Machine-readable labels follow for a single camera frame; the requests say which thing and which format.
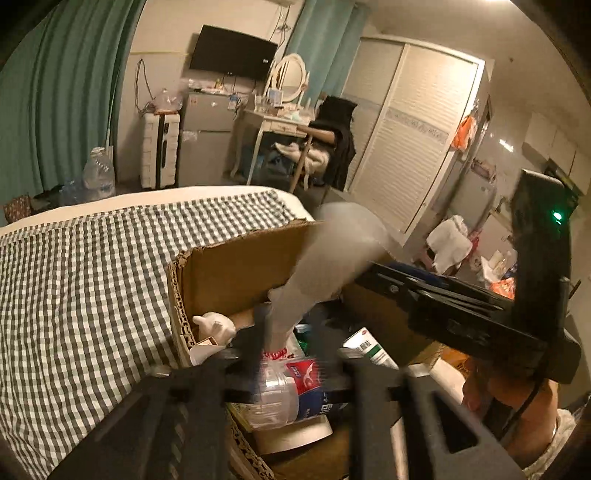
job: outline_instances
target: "plastic water bottle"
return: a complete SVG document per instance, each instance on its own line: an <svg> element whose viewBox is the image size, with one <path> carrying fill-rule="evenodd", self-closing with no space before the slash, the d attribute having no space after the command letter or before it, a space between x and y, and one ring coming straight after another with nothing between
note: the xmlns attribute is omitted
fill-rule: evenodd
<svg viewBox="0 0 591 480"><path fill-rule="evenodd" d="M270 430L330 411L313 358L272 360L261 364L254 404L242 405L255 430Z"/></svg>
<svg viewBox="0 0 591 480"><path fill-rule="evenodd" d="M82 174L84 186L92 200L115 195L115 169L103 147L93 148Z"/></svg>

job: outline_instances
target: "orange bag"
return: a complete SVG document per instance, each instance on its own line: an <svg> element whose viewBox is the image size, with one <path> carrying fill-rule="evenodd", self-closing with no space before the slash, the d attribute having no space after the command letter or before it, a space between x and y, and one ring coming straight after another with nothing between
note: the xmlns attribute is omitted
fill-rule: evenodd
<svg viewBox="0 0 591 480"><path fill-rule="evenodd" d="M476 133L476 119L472 115L465 116L457 127L456 136L453 138L452 147L465 152L468 148L468 143Z"/></svg>

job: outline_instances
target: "wall-mounted tv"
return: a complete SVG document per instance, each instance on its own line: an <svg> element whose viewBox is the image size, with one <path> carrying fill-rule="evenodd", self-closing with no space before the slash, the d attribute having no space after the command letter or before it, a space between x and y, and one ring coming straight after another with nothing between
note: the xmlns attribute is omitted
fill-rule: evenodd
<svg viewBox="0 0 591 480"><path fill-rule="evenodd" d="M204 25L190 68L265 80L277 44L244 33Z"/></svg>

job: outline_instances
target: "human hand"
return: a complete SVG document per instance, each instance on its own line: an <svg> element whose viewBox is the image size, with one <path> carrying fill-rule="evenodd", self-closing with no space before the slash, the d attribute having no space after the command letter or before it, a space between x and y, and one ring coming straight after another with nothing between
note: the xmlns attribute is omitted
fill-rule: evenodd
<svg viewBox="0 0 591 480"><path fill-rule="evenodd" d="M530 395L533 381L515 378L483 368L472 358L465 363L470 372L464 383L462 404L480 419L486 414L485 398L491 395L501 403L519 409ZM522 468L535 462L552 442L558 416L558 384L545 380L538 394L517 422L514 434L505 445L507 453Z"/></svg>

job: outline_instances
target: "gray checkered bedsheet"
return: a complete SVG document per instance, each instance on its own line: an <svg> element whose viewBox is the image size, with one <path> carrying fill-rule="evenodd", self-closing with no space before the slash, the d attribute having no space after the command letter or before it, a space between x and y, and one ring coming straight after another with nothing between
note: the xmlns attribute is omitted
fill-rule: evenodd
<svg viewBox="0 0 591 480"><path fill-rule="evenodd" d="M294 219L275 192L129 207L0 237L0 430L46 478L153 365L176 364L165 266Z"/></svg>

